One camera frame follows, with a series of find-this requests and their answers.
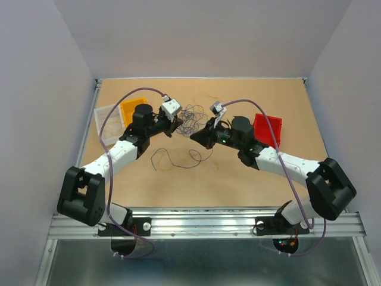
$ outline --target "red box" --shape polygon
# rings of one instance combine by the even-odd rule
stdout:
[[[280,146],[280,130],[282,128],[282,118],[267,116],[273,128],[274,135],[278,146]],[[266,119],[262,114],[256,114],[254,120],[254,136],[257,140],[275,148],[273,138],[271,137],[270,128]]]

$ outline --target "yellow box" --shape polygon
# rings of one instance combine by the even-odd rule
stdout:
[[[147,103],[145,97],[140,97],[135,100],[125,100],[119,104],[120,116],[123,119],[124,128],[127,128],[132,122],[132,114],[135,111],[135,107],[143,103]]]

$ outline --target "white wall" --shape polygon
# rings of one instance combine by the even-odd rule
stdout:
[[[0,39],[0,284],[32,285],[94,84],[52,0],[2,0]]]
[[[357,188],[368,247],[381,271],[381,1],[352,1],[307,80],[328,153]]]
[[[307,76],[350,0],[55,0],[97,78]]]

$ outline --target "wooden board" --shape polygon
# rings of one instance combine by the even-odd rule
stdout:
[[[116,103],[132,89],[157,88],[187,104],[200,104],[209,116],[209,106],[216,100],[228,102],[240,98],[256,101],[269,116],[283,119],[280,149],[294,156],[323,160],[323,141],[301,79],[107,79],[103,80],[97,107]],[[145,96],[157,111],[161,98],[154,92],[141,91],[131,99]],[[259,111],[248,103],[228,106],[224,119],[242,115],[251,121]],[[115,176],[113,202],[127,207],[230,207],[279,206],[293,199],[285,178],[244,166],[237,151],[216,145],[212,156],[192,169],[173,167],[164,151],[168,149],[175,164],[192,166],[188,151],[198,150],[205,158],[210,150],[175,134],[151,138],[151,145],[136,162]],[[95,123],[85,148],[82,164],[95,160],[104,151],[98,141]],[[300,196],[307,190],[296,184]]]

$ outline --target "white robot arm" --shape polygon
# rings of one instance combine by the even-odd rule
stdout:
[[[255,139],[254,127],[246,117],[236,116],[228,124],[221,121],[226,112],[223,104],[216,102],[211,110],[216,116],[210,118],[202,130],[192,134],[192,140],[206,149],[216,143],[237,149],[239,159],[246,166],[285,176],[308,190],[309,197],[284,204],[273,220],[258,230],[259,235],[274,234],[276,231],[286,233],[305,217],[335,220],[356,196],[355,188],[334,159],[319,162],[278,153],[273,147]]]
[[[164,101],[158,114],[153,113],[148,104],[141,104],[135,108],[132,123],[109,150],[113,161],[113,174],[110,174],[107,154],[82,168],[73,166],[68,169],[58,200],[59,213],[89,226],[112,223],[105,211],[105,185],[109,182],[110,175],[116,175],[125,166],[137,160],[148,148],[150,137],[162,132],[171,137],[182,124],[177,118],[182,109],[181,105],[169,97],[164,97]],[[85,188],[86,193],[79,192],[79,189]],[[110,208],[115,221],[128,229],[129,210],[116,204],[111,204]]]

